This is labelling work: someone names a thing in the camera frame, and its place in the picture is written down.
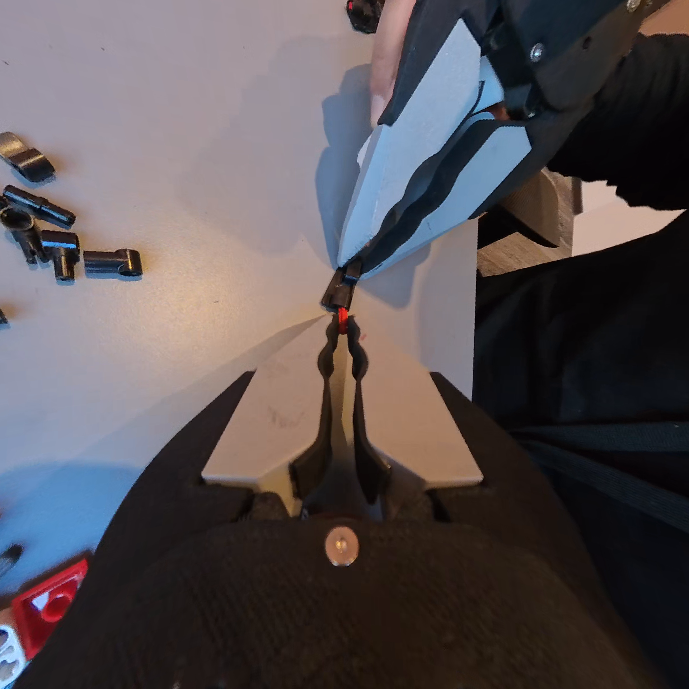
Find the white desk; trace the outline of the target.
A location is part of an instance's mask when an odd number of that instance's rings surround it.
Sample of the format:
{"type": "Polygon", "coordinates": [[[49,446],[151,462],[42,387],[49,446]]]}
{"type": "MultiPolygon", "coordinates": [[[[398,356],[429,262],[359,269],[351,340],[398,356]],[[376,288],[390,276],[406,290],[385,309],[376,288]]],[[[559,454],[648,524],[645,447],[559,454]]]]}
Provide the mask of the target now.
{"type": "Polygon", "coordinates": [[[371,37],[342,1],[2,1],[1,131],[87,250],[57,283],[1,230],[1,578],[92,551],[159,450],[323,314],[368,136],[371,37]]]}

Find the black toy pin connector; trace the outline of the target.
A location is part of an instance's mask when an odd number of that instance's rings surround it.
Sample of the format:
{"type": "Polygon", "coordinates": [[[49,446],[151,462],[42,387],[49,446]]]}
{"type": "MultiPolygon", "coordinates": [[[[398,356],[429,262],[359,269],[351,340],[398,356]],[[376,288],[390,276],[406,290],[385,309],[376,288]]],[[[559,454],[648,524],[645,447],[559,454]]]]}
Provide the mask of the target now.
{"type": "Polygon", "coordinates": [[[88,278],[141,278],[141,254],[135,249],[114,251],[84,251],[82,260],[88,278]]]}

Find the black toy connector block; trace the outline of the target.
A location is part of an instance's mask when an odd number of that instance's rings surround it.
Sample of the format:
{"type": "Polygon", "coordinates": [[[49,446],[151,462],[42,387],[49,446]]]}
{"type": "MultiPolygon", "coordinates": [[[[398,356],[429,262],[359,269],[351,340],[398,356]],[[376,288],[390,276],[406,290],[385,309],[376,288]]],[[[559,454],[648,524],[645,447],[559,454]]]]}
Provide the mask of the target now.
{"type": "Polygon", "coordinates": [[[338,267],[320,301],[324,310],[336,313],[340,309],[349,311],[354,290],[361,276],[361,259],[352,259],[338,267]]]}

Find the person's dark clothing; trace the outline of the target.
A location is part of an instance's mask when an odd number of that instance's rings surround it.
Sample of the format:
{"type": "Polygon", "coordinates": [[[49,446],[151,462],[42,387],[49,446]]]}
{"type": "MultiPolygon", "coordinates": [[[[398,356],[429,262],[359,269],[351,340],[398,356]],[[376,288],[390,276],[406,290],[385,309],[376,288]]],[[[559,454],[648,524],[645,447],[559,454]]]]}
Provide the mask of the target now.
{"type": "Polygon", "coordinates": [[[473,401],[545,473],[617,611],[688,687],[688,212],[481,278],[473,401]]]}

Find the person's right hand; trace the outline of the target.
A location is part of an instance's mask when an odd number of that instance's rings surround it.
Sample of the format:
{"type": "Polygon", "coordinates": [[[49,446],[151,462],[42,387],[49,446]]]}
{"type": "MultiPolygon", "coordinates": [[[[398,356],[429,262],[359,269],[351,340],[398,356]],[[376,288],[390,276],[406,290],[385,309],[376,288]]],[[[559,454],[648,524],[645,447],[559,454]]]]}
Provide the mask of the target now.
{"type": "Polygon", "coordinates": [[[370,75],[370,122],[378,125],[392,98],[415,1],[385,1],[375,33],[370,75]]]}

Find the black elbow toy connector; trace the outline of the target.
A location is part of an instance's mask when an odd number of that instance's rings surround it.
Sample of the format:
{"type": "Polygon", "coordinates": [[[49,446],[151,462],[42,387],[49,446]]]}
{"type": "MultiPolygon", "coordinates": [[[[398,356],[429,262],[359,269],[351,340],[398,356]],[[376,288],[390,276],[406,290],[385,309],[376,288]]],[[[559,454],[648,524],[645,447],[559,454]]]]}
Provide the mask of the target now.
{"type": "Polygon", "coordinates": [[[71,283],[75,280],[75,266],[80,261],[80,242],[73,231],[41,231],[41,246],[44,254],[52,261],[58,282],[71,283]]]}

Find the black and red toy part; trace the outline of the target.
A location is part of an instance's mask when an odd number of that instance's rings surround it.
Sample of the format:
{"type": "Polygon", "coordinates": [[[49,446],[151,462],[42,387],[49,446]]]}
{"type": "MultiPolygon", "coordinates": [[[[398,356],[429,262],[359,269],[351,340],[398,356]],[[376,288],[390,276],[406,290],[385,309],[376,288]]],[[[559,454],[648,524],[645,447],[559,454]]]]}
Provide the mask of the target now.
{"type": "Polygon", "coordinates": [[[346,1],[345,9],[351,27],[363,34],[374,34],[378,28],[385,1],[346,1]]]}

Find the black toy pin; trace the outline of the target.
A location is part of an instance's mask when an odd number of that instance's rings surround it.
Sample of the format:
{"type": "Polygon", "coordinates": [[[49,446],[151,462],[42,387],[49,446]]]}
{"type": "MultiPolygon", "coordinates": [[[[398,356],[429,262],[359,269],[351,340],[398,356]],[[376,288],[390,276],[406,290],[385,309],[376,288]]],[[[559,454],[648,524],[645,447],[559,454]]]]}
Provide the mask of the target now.
{"type": "Polygon", "coordinates": [[[71,229],[76,222],[74,212],[58,206],[47,198],[31,194],[13,185],[5,186],[2,196],[9,205],[56,227],[71,229]]]}

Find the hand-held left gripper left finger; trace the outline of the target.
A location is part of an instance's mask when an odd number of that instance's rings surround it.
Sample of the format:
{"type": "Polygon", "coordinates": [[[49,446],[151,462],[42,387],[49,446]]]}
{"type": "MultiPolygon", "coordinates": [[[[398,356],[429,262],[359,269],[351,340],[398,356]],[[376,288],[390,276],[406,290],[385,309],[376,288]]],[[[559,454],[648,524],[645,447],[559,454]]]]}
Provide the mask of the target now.
{"type": "Polygon", "coordinates": [[[339,329],[338,317],[324,316],[257,367],[202,470],[205,483],[275,493],[300,514],[332,462],[339,329]]]}

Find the black flat toy link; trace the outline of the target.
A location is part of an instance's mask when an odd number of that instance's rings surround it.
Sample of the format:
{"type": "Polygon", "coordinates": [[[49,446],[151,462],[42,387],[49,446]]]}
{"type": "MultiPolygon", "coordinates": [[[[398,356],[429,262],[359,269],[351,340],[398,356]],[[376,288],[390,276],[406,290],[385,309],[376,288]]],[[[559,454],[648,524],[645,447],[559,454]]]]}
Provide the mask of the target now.
{"type": "Polygon", "coordinates": [[[32,184],[43,183],[56,173],[53,164],[41,151],[28,147],[12,132],[1,133],[1,159],[32,184]]]}

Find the black round-head toy connector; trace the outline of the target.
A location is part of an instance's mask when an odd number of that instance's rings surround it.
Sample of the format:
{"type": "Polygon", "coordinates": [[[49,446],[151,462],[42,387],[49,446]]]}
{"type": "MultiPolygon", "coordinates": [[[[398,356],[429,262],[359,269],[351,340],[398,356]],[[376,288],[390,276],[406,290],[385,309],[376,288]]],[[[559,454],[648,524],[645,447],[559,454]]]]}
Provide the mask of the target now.
{"type": "Polygon", "coordinates": [[[47,263],[48,257],[41,242],[39,228],[27,211],[7,206],[1,210],[1,224],[22,250],[26,263],[47,263]]]}

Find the white toy beam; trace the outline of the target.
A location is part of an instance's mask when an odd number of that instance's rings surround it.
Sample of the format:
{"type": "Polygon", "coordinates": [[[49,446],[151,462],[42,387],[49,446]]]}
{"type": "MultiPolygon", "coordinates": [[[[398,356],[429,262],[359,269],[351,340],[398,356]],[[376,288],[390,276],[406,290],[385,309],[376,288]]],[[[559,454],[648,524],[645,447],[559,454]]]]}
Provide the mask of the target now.
{"type": "Polygon", "coordinates": [[[22,644],[10,625],[1,625],[1,688],[8,688],[22,674],[26,659],[22,644]]]}

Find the red toy brick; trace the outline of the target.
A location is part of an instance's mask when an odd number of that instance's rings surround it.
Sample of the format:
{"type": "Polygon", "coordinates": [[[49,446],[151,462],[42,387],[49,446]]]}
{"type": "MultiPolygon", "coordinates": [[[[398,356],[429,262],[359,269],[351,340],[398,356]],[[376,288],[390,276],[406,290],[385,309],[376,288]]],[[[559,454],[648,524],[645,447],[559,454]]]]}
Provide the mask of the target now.
{"type": "Polygon", "coordinates": [[[88,568],[88,559],[82,558],[13,598],[11,610],[27,661],[42,650],[66,615],[88,568]]]}

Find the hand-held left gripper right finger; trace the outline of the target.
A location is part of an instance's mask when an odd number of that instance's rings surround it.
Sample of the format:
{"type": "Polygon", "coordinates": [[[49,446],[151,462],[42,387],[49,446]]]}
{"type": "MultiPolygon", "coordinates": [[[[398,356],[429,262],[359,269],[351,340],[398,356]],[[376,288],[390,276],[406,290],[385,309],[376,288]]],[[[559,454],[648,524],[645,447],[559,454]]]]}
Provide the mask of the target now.
{"type": "Polygon", "coordinates": [[[430,372],[391,339],[348,321],[355,466],[366,502],[399,512],[428,491],[482,483],[430,372]]]}

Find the person's right forearm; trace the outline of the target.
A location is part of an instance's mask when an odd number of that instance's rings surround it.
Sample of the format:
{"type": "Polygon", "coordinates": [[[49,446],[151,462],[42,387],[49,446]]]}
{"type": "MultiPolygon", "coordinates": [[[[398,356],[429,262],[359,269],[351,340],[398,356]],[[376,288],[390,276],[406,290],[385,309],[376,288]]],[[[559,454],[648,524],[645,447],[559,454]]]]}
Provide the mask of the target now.
{"type": "Polygon", "coordinates": [[[639,34],[547,168],[630,206],[688,208],[688,36],[639,34]]]}

